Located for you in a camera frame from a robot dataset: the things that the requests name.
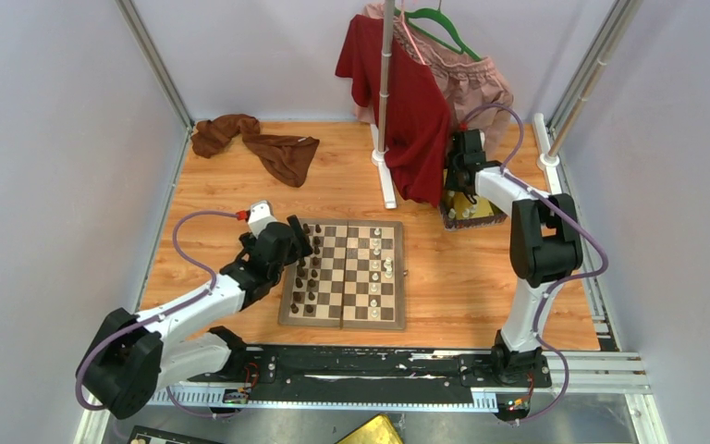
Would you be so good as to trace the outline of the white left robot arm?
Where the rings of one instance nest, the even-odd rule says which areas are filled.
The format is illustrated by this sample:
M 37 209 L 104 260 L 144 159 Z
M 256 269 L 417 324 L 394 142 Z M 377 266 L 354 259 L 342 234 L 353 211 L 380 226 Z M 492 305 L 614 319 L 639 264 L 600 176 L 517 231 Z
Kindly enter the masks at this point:
M 241 250 L 219 270 L 192 258 L 178 242 L 184 222 L 173 228 L 173 246 L 184 260 L 206 272 L 198 289 L 157 308 L 109 313 L 75 373 L 74 393 L 85 410 L 107 410 L 117 419 L 137 413 L 158 390 L 193 376 L 214 373 L 225 382 L 239 380 L 246 370 L 242 339 L 224 327 L 197 339 L 190 335 L 214 320 L 240 313 L 280 282 L 285 268 L 311 255 L 312 246 L 296 216 L 278 221 L 265 203 L 233 214 L 244 220 Z

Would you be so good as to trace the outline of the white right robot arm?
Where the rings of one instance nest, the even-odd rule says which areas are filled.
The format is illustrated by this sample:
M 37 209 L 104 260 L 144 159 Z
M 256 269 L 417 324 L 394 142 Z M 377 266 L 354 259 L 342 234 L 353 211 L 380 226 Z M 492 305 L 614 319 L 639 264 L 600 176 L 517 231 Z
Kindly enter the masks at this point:
M 488 159 L 484 133 L 477 129 L 453 134 L 446 185 L 486 199 L 509 218 L 509 260 L 518 281 L 490 364 L 496 382 L 514 386 L 540 366 L 550 306 L 563 280 L 582 264 L 574 201 L 566 193 L 538 191 Z

